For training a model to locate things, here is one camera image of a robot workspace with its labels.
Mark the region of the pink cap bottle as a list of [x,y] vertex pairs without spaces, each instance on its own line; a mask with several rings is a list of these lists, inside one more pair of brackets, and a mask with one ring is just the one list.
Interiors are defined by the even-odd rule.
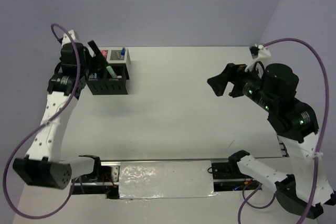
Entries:
[[108,56],[108,51],[107,50],[101,50],[102,55],[107,58]]

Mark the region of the blue cap spray bottle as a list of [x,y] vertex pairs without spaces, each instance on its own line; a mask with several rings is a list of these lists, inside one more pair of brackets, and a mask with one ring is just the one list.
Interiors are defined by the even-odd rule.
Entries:
[[121,56],[122,58],[124,58],[124,56],[125,56],[125,48],[122,48],[122,50],[121,50],[121,52],[120,52],[120,56]]

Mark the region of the green highlighter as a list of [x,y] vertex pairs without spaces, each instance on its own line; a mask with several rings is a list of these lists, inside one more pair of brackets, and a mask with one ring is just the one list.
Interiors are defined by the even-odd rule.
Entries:
[[118,75],[115,73],[115,71],[113,70],[113,68],[111,66],[107,66],[106,70],[107,70],[107,72],[110,74],[110,76],[113,79],[117,79],[118,78]]

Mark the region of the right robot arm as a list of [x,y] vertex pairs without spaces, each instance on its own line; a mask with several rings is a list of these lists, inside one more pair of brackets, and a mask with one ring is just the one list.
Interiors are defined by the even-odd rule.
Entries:
[[264,109],[292,166],[292,174],[279,172],[241,150],[229,157],[229,173],[260,182],[275,194],[287,212],[316,219],[323,214],[324,205],[335,205],[335,191],[316,151],[319,140],[316,114],[310,105],[296,98],[298,82],[292,69],[280,63],[268,65],[262,75],[256,69],[248,70],[246,65],[229,63],[222,73],[207,81],[218,97],[232,83],[231,97],[246,96]]

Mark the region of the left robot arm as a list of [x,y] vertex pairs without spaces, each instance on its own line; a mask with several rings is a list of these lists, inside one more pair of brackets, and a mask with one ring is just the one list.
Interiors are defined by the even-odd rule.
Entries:
[[13,162],[13,170],[30,186],[65,189],[77,177],[85,176],[95,182],[103,174],[97,156],[80,155],[71,161],[60,159],[65,131],[87,84],[92,58],[80,42],[64,44],[60,52],[60,62],[48,82],[43,128],[35,134],[24,158]]

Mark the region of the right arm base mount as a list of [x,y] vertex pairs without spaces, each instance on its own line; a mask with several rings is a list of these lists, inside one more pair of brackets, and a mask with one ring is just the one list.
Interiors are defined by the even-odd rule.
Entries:
[[257,184],[253,183],[253,178],[234,171],[229,162],[211,163],[207,172],[213,177],[215,192],[241,191],[250,183],[252,183],[252,185],[247,186],[248,190],[254,190],[257,187]]

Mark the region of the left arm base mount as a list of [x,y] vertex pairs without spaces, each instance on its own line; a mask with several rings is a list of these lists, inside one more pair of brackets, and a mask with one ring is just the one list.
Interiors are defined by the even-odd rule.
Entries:
[[82,175],[75,182],[73,195],[100,195],[119,199],[120,163],[103,162],[97,178]]

